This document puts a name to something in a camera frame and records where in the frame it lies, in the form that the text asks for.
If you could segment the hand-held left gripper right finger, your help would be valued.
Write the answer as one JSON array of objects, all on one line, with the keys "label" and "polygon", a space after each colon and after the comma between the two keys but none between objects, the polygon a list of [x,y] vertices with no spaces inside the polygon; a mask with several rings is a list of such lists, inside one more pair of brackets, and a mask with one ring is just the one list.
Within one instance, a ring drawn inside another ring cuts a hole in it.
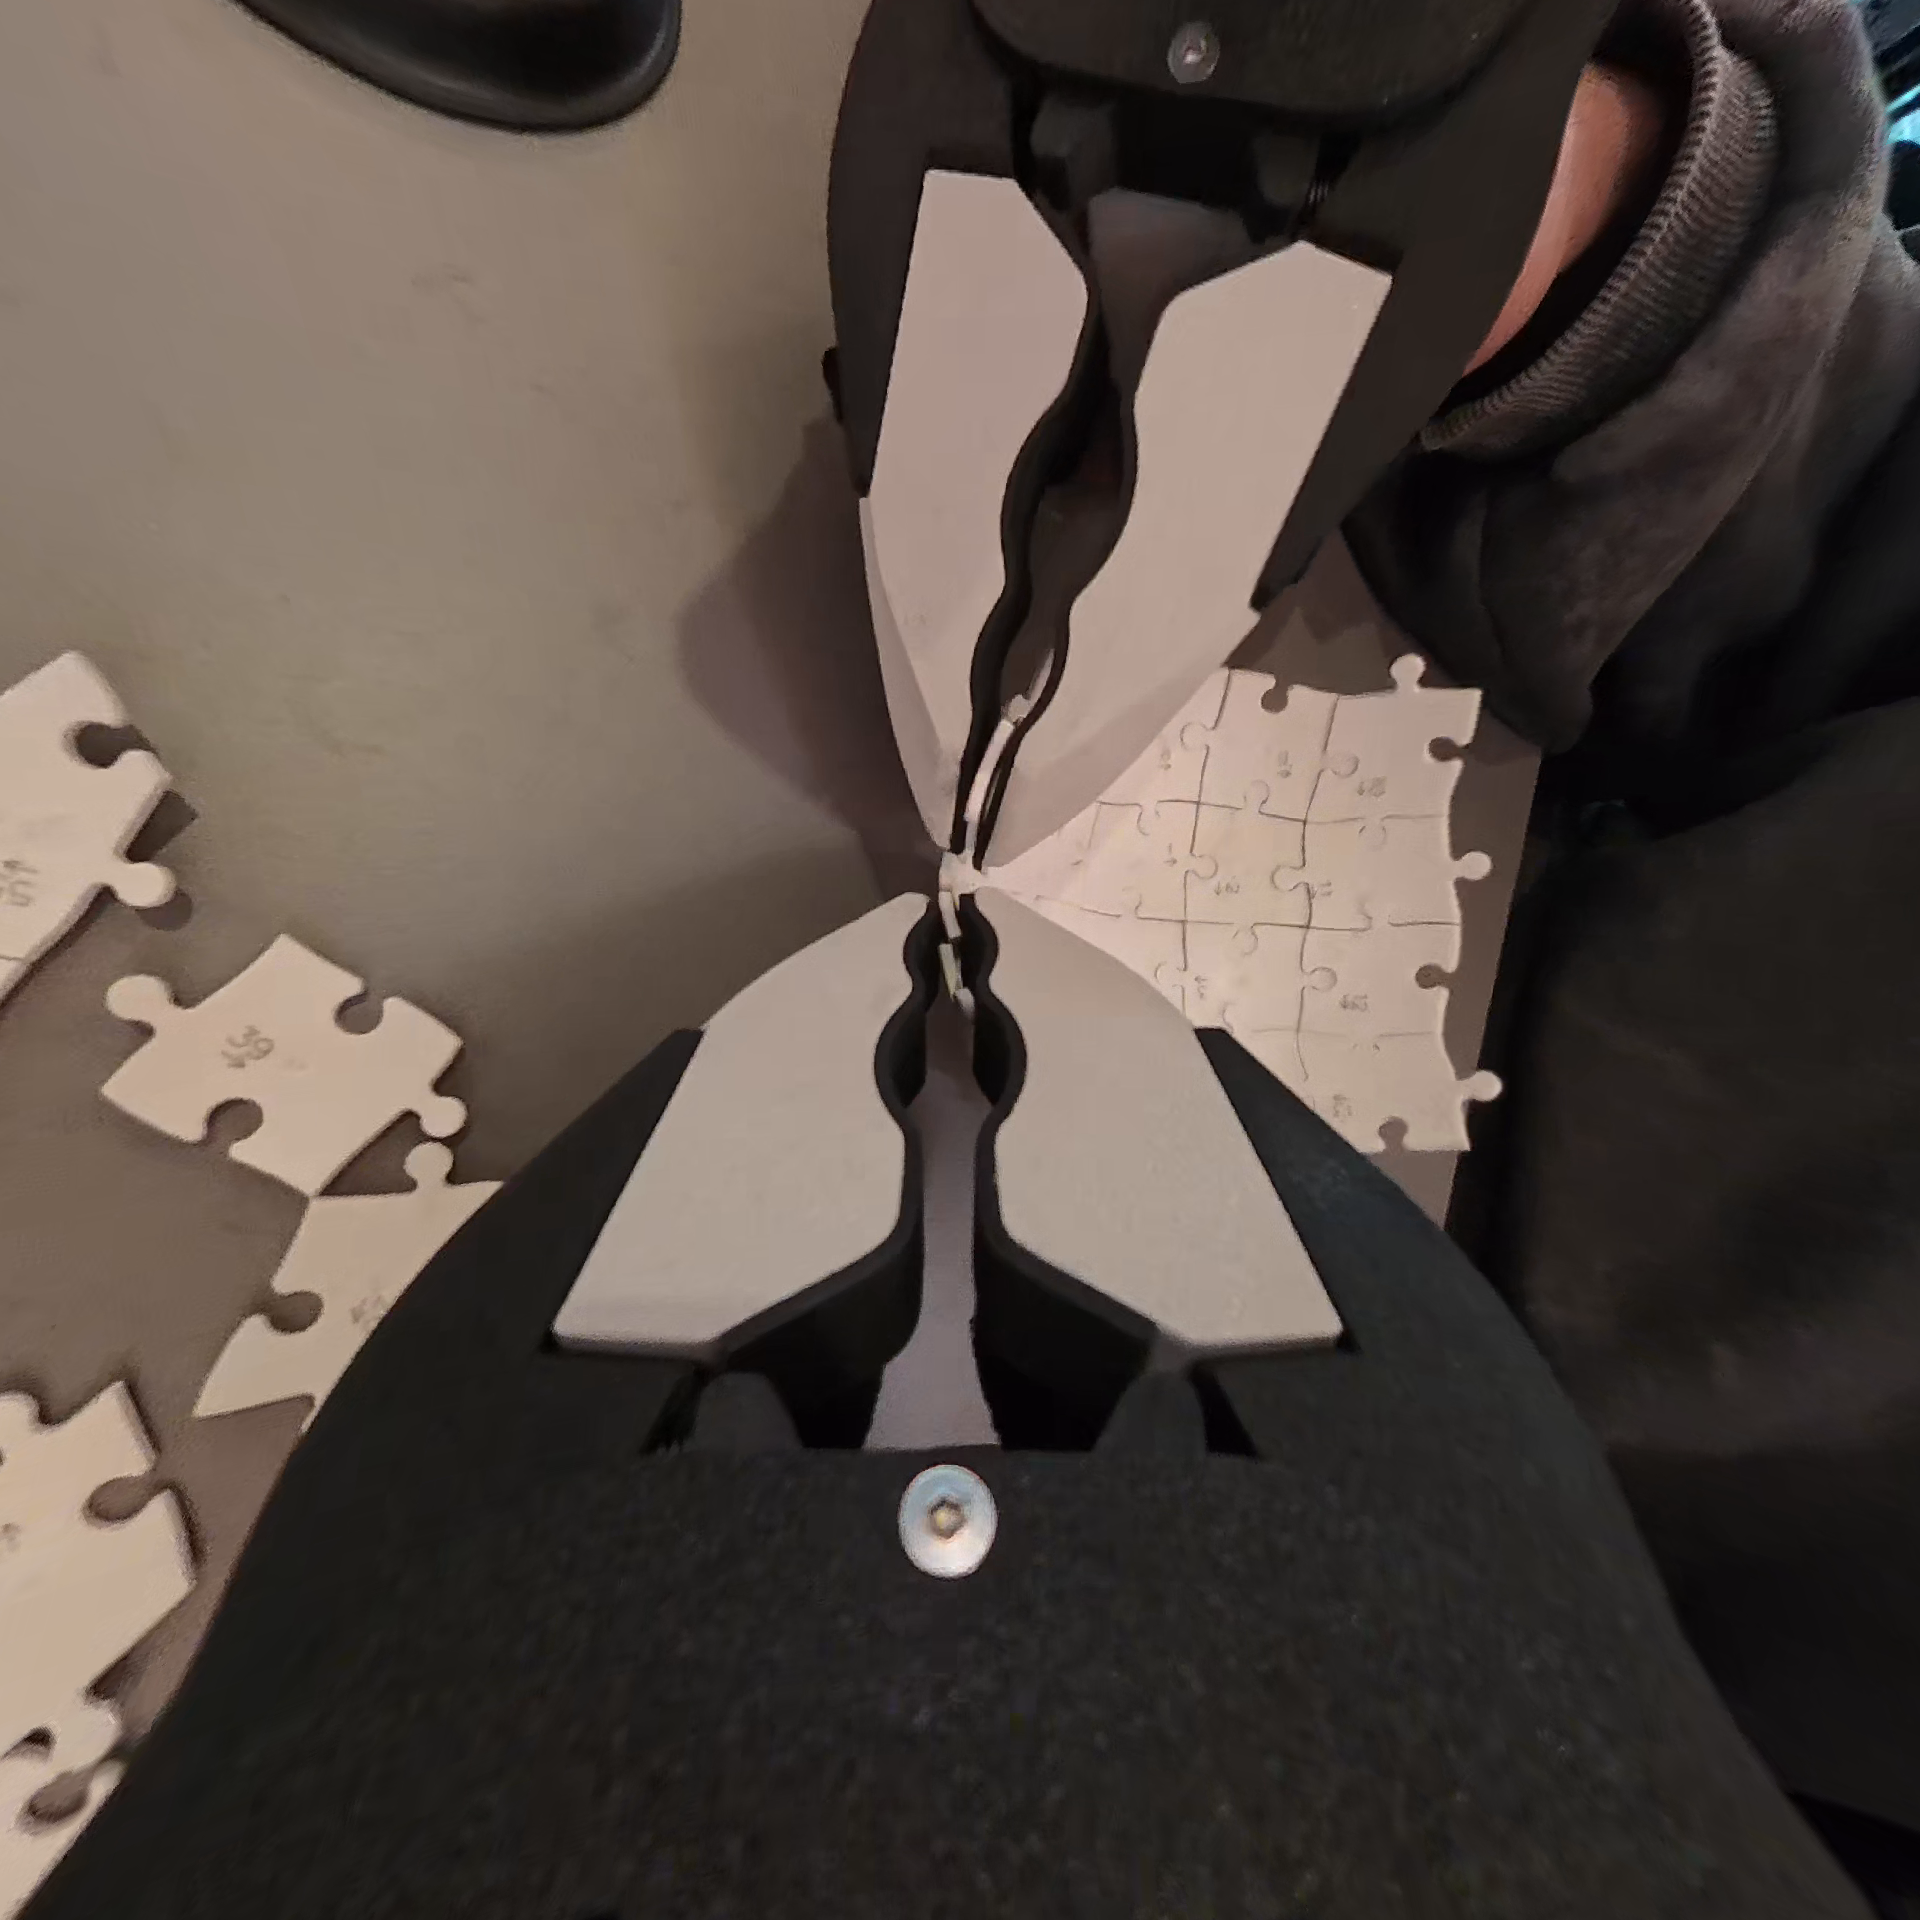
[{"label": "hand-held left gripper right finger", "polygon": [[1008,1450],[1087,1450],[1129,1387],[1342,1339],[1196,1028],[1005,894],[960,905],[975,1144],[974,1355]]}]

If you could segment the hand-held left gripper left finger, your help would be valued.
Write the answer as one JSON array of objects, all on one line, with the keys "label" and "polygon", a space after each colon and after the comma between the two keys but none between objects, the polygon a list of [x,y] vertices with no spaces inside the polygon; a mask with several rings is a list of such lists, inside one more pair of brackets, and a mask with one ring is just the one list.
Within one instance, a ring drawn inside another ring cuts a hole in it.
[{"label": "hand-held left gripper left finger", "polygon": [[550,1337],[761,1377],[800,1440],[860,1450],[920,1318],[927,899],[896,897],[701,1028]]}]

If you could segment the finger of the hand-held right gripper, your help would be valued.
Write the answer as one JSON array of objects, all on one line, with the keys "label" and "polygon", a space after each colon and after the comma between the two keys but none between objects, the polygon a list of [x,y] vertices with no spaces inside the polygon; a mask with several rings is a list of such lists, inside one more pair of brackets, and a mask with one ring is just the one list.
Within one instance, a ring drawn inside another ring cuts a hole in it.
[{"label": "finger of the hand-held right gripper", "polygon": [[887,713],[934,848],[953,839],[975,650],[1010,583],[1005,499],[1085,320],[1085,279],[1016,180],[926,174],[860,534]]},{"label": "finger of the hand-held right gripper", "polygon": [[1134,395],[1134,489],[1066,616],[988,857],[1031,850],[1154,744],[1254,627],[1254,592],[1389,294],[1300,243],[1174,296]]}]

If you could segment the assembled curved puzzle ball section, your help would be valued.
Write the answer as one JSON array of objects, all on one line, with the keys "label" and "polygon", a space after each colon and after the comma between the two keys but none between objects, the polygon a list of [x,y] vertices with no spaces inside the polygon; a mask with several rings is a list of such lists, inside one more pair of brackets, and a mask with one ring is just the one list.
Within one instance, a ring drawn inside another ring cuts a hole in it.
[{"label": "assembled curved puzzle ball section", "polygon": [[1498,1096],[1446,1044],[1458,890],[1452,803],[1481,694],[1429,684],[1279,688],[1220,668],[1154,744],[1031,850],[949,855],[951,894],[990,887],[1121,960],[1192,1027],[1226,1032],[1358,1153],[1463,1153]]}]

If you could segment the pile of white puzzle pieces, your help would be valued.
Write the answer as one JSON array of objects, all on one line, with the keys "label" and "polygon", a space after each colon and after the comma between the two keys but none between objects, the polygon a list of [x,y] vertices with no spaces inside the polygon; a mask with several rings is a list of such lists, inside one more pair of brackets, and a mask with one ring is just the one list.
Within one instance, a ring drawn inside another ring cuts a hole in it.
[{"label": "pile of white puzzle pieces", "polygon": [[292,1446],[496,1185],[456,1034],[289,936],[170,993],[170,778],[82,655],[5,690],[5,1915],[124,1778]]}]

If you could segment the black round puzzle stand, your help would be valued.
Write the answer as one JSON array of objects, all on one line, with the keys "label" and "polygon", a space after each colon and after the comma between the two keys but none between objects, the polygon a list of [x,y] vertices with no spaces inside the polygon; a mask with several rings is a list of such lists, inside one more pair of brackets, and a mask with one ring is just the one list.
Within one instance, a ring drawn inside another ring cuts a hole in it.
[{"label": "black round puzzle stand", "polygon": [[246,11],[401,103],[520,135],[626,120],[680,48],[680,3],[246,3]]}]

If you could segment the person's right hand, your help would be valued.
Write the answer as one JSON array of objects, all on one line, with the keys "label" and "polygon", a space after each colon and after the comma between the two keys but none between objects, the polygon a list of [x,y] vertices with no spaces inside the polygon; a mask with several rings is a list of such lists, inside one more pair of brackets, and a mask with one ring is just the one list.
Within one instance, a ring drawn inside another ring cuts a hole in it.
[{"label": "person's right hand", "polygon": [[1666,152],[1661,95],[1631,71],[1590,62],[1574,86],[1540,222],[1465,375],[1511,347],[1554,289],[1596,254],[1620,220],[1660,191]]}]

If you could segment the person's dark trousers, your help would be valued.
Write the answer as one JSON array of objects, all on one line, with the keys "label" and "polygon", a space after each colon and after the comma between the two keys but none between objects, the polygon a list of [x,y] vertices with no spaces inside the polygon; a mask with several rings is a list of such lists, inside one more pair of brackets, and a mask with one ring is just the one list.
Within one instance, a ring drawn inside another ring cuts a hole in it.
[{"label": "person's dark trousers", "polygon": [[1914,699],[1544,814],[1466,1243],[1824,1838],[1914,1908]]}]

